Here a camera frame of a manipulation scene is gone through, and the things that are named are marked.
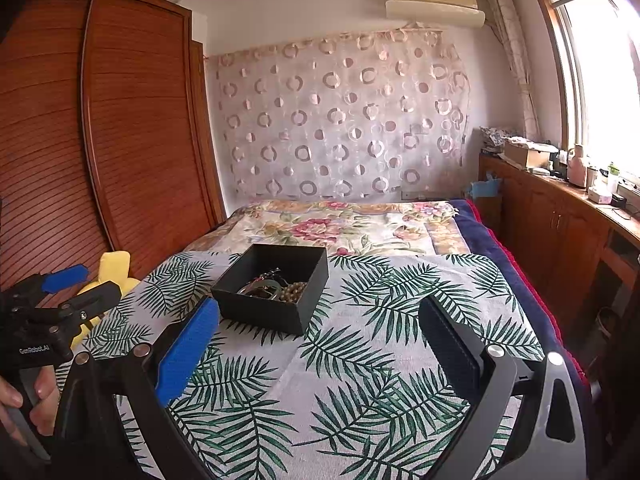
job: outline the metal screw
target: metal screw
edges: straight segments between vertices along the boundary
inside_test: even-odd
[[[89,357],[91,357],[91,354],[89,354],[89,352],[80,352],[76,356],[76,364],[83,365],[89,360]]]
[[[502,348],[500,345],[489,345],[486,348],[486,352],[491,357],[495,357],[495,358],[500,358],[504,356],[504,348]]]
[[[553,365],[562,366],[564,363],[564,359],[562,359],[562,356],[558,352],[549,352],[547,357],[549,362]]]
[[[133,355],[136,357],[144,357],[145,355],[149,355],[151,352],[151,346],[147,343],[140,343],[139,345],[135,345],[133,347]]]

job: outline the circle-patterned curtain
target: circle-patterned curtain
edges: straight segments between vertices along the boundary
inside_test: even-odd
[[[241,195],[356,201],[459,191],[469,82],[441,30],[225,54],[216,76]]]

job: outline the black box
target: black box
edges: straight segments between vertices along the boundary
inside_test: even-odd
[[[296,304],[237,294],[260,274],[278,267],[289,282],[306,282]],[[226,319],[304,335],[329,278],[324,247],[253,244],[220,276],[211,294]]]

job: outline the finger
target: finger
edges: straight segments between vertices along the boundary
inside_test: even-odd
[[[24,437],[20,433],[20,430],[18,430],[17,426],[15,425],[15,422],[12,421],[9,413],[7,413],[7,410],[2,404],[0,404],[0,422],[12,439],[14,439],[21,446],[27,446],[27,441],[24,439]]]
[[[45,366],[40,369],[33,387],[41,399],[46,399],[56,388],[56,373],[53,366]]]
[[[0,377],[0,404],[20,408],[22,406],[22,396],[18,390]]]
[[[41,400],[38,405],[31,410],[31,421],[41,435],[51,436],[53,434],[59,402],[60,392],[55,388],[49,397]]]

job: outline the window curtain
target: window curtain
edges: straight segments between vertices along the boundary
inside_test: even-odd
[[[513,5],[513,0],[489,0],[497,25],[497,32],[507,53],[511,73],[518,84],[524,115],[524,136],[527,139],[542,140],[538,130],[538,118],[530,91],[529,57],[524,43],[524,35],[520,20]]]

